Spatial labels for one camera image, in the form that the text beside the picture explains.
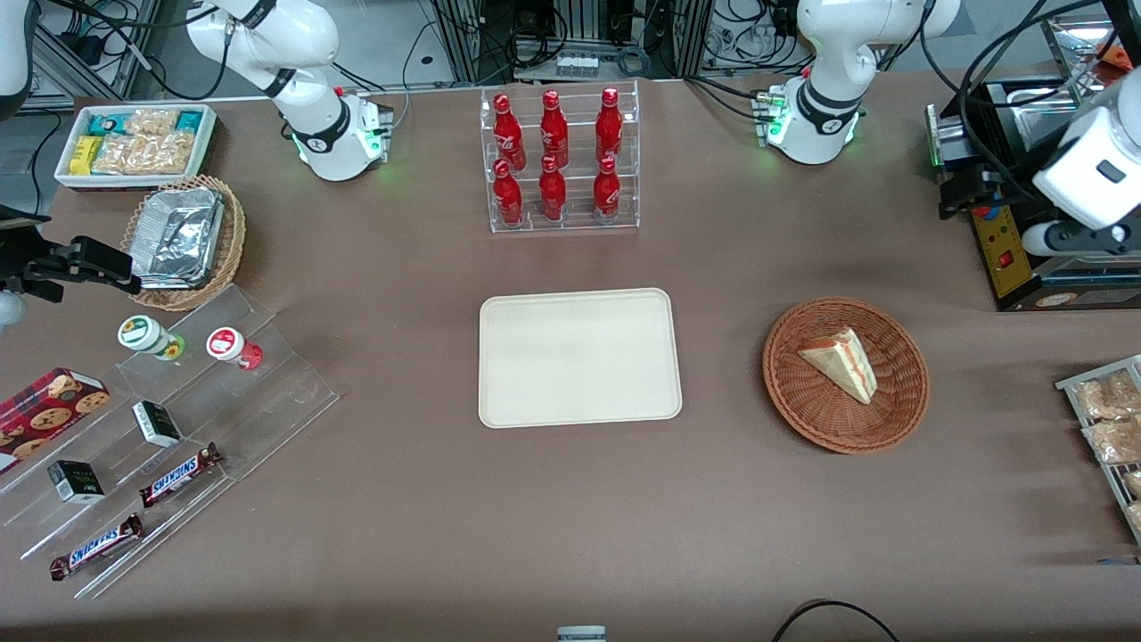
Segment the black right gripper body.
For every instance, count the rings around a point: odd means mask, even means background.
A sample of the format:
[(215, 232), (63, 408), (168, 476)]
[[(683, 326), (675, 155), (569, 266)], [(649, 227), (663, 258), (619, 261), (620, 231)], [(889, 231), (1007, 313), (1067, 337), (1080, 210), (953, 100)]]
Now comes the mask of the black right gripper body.
[(3, 290), (17, 295), (52, 295), (52, 286), (37, 284), (25, 276), (29, 267), (52, 255), (52, 243), (40, 233), (52, 216), (31, 214), (1, 206), (1, 281)]

